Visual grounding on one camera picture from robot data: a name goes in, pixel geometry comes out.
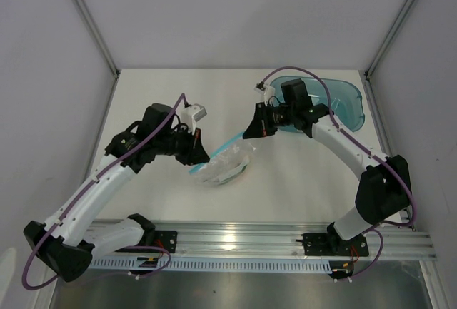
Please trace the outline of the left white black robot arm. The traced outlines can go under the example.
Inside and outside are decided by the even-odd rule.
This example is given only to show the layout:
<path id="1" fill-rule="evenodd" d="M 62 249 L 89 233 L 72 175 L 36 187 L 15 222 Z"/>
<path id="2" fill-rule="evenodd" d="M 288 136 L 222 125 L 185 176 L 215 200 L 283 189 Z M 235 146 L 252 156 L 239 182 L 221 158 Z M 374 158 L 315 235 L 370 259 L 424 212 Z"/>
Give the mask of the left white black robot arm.
<path id="1" fill-rule="evenodd" d="M 148 106 L 142 119 L 111 139 L 96 170 L 62 207 L 43 223 L 26 225 L 32 255 L 69 283 L 93 260 L 116 251 L 166 253 L 157 243 L 155 224 L 141 214 L 96 231 L 89 227 L 116 192 L 157 156 L 172 156 L 184 166 L 208 162 L 196 125 L 205 115 L 200 104 L 185 103 L 181 114 L 160 103 Z"/>

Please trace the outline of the clear zip top bag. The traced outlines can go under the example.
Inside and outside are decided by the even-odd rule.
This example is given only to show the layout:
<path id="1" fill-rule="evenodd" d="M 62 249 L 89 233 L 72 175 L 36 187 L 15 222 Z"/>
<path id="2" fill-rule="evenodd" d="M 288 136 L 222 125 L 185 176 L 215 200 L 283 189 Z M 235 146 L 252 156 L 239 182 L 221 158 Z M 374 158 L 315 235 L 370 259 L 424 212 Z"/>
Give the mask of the clear zip top bag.
<path id="1" fill-rule="evenodd" d="M 230 138 L 217 148 L 210 156 L 208 163 L 201 163 L 192 167 L 188 174 L 200 185 L 217 187 L 218 177 L 238 165 L 252 162 L 256 147 L 249 140 L 243 139 L 244 131 Z"/>

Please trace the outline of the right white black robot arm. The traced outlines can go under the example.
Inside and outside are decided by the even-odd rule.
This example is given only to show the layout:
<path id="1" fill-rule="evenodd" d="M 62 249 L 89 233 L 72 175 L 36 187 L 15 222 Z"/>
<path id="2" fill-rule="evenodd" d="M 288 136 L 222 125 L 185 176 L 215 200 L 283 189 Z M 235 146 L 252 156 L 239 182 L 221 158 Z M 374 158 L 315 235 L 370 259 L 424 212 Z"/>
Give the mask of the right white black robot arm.
<path id="1" fill-rule="evenodd" d="M 327 228 L 326 246 L 332 253 L 344 253 L 356 236 L 412 204 L 407 161 L 357 141 L 328 104 L 313 103 L 303 80 L 283 83 L 283 101 L 277 106 L 269 102 L 272 86 L 261 82 L 256 90 L 263 99 L 255 105 L 244 139 L 269 137 L 280 127 L 293 126 L 332 151 L 359 181 L 354 207 Z"/>

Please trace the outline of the green cucumber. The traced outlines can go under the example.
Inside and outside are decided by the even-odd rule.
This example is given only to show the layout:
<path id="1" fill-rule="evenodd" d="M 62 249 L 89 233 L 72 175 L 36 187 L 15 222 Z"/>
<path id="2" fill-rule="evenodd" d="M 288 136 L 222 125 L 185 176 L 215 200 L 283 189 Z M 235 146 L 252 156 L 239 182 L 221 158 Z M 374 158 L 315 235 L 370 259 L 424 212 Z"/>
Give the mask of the green cucumber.
<path id="1" fill-rule="evenodd" d="M 231 169 L 230 171 L 227 171 L 224 174 L 221 174 L 218 177 L 219 184 L 222 185 L 222 184 L 228 183 L 228 182 L 232 181 L 233 179 L 237 178 L 247 169 L 247 167 L 248 167 L 247 164 L 243 164 L 243 165 L 240 164 L 237 167 Z"/>

